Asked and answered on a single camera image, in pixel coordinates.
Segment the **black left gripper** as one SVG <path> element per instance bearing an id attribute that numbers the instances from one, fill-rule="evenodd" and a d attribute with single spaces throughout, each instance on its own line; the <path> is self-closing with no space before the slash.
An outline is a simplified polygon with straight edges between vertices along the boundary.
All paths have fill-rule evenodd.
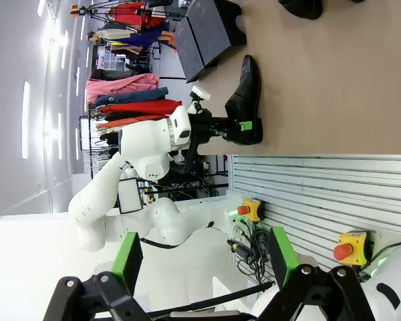
<path id="1" fill-rule="evenodd" d="M 239 121 L 235 119 L 215 117 L 212 113 L 203 109 L 198 114 L 189 114 L 191 125 L 190 143 L 206 144 L 211 137 L 218 136 L 217 128 L 223 121 L 220 135 L 227 141 L 252 141 L 253 123 L 248 121 Z"/>

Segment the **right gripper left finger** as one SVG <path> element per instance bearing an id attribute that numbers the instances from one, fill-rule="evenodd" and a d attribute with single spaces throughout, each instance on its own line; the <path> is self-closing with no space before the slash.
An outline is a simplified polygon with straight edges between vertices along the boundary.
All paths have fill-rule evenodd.
<path id="1" fill-rule="evenodd" d="M 86 281 L 62 277 L 52 294 L 44 320 L 149 320 L 134 298 L 143 260 L 137 232 L 127 234 L 112 268 Z"/>

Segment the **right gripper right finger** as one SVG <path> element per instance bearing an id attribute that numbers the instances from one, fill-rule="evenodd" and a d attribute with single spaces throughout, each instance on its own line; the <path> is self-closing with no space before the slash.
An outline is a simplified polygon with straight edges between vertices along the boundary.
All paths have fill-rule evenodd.
<path id="1" fill-rule="evenodd" d="M 325 320 L 375 319 L 352 268 L 325 272 L 300 263 L 282 227 L 270 228 L 267 248 L 279 291 L 258 320 L 296 320 L 305 306 L 318 307 Z"/>

